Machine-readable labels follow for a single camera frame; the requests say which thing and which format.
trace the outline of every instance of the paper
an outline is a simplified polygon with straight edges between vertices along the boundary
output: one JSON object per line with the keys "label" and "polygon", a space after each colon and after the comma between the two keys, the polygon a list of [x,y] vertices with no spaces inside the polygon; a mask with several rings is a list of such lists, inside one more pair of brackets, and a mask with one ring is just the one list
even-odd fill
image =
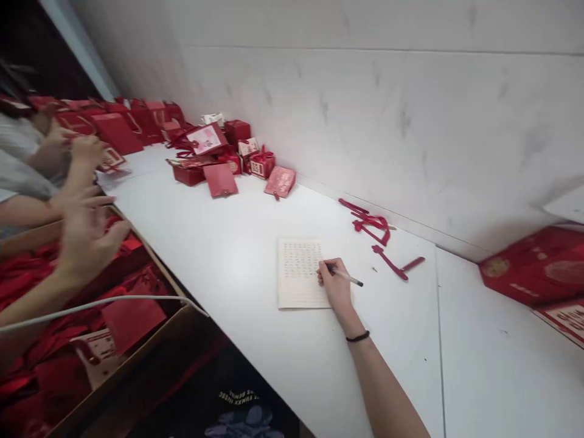
{"label": "paper", "polygon": [[316,270],[321,242],[281,238],[278,241],[278,308],[330,308]]}

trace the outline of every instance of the red ribbon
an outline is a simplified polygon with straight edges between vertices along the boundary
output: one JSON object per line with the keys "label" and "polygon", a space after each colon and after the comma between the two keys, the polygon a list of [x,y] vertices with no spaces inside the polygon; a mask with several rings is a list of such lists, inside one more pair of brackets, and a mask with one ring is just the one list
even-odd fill
{"label": "red ribbon", "polygon": [[268,158],[272,158],[274,156],[273,152],[266,152],[266,145],[262,145],[262,151],[254,154],[251,157],[252,161],[265,164]]}

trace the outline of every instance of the wrist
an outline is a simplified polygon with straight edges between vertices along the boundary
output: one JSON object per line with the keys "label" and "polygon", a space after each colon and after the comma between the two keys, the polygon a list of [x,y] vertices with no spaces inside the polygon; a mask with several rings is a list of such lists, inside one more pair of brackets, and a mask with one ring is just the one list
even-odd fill
{"label": "wrist", "polygon": [[365,333],[365,326],[352,306],[343,311],[339,311],[337,318],[347,338],[356,338]]}

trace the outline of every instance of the red packaging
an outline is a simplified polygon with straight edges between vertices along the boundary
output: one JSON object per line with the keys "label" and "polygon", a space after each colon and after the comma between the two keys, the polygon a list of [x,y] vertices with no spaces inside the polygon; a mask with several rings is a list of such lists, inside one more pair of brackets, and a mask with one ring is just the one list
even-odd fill
{"label": "red packaging", "polygon": [[205,180],[203,167],[216,164],[217,160],[211,157],[195,157],[181,161],[167,159],[167,162],[172,166],[175,180],[192,187]]}
{"label": "red packaging", "polygon": [[251,138],[251,126],[241,120],[228,120],[225,122],[225,138],[229,144],[237,146],[239,140]]}
{"label": "red packaging", "polygon": [[227,145],[227,139],[219,123],[214,122],[187,134],[187,140],[192,144],[196,155],[208,155],[222,146]]}
{"label": "red packaging", "polygon": [[269,195],[274,195],[277,199],[287,198],[290,190],[294,187],[295,182],[296,172],[294,170],[275,166],[269,176],[266,189],[263,192]]}
{"label": "red packaging", "polygon": [[209,184],[209,191],[211,192],[212,197],[215,198],[216,196],[226,196],[232,193],[239,193],[229,164],[225,163],[205,166],[203,167],[203,172],[205,173],[205,178]]}
{"label": "red packaging", "polygon": [[118,166],[125,163],[126,160],[123,156],[118,154],[118,152],[111,146],[107,146],[103,150],[103,161],[98,166],[98,170],[107,173],[113,170],[117,170]]}
{"label": "red packaging", "polygon": [[154,117],[154,122],[157,126],[162,127],[163,123],[170,121],[164,102],[145,102],[145,104],[146,108],[152,112],[152,117]]}
{"label": "red packaging", "polygon": [[136,137],[120,114],[101,114],[92,116],[102,139],[121,155],[144,150],[142,142]]}
{"label": "red packaging", "polygon": [[540,307],[534,313],[584,348],[584,298]]}
{"label": "red packaging", "polygon": [[276,157],[273,152],[266,152],[265,145],[260,153],[253,154],[249,159],[251,174],[262,179],[269,178],[275,165]]}
{"label": "red packaging", "polygon": [[162,124],[161,131],[162,137],[164,137],[167,142],[175,140],[184,132],[178,122],[164,122]]}
{"label": "red packaging", "polygon": [[232,153],[224,153],[217,157],[217,161],[220,163],[227,163],[231,168],[231,173],[234,175],[241,175],[242,173],[242,159],[239,157],[238,154]]}
{"label": "red packaging", "polygon": [[166,112],[169,116],[171,122],[176,122],[181,128],[187,128],[187,122],[184,120],[183,111],[180,106],[175,102],[164,101],[166,106]]}
{"label": "red packaging", "polygon": [[528,306],[569,299],[584,291],[584,234],[546,227],[479,267],[487,287]]}
{"label": "red packaging", "polygon": [[146,104],[141,100],[132,99],[130,105],[130,112],[122,113],[122,115],[134,132],[138,133],[139,128],[142,142],[146,145],[164,142],[160,127],[156,124],[152,111],[146,107]]}

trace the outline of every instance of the black bracelet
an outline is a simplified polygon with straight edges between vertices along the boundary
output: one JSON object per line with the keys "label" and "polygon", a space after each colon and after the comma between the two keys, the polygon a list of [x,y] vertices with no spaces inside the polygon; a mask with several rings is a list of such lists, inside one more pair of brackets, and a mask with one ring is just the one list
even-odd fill
{"label": "black bracelet", "polygon": [[350,338],[345,338],[345,339],[347,340],[347,342],[359,342],[359,341],[362,341],[363,339],[367,339],[368,337],[369,337],[369,331],[367,330],[361,336],[357,336],[356,338],[353,338],[353,339],[350,339]]}

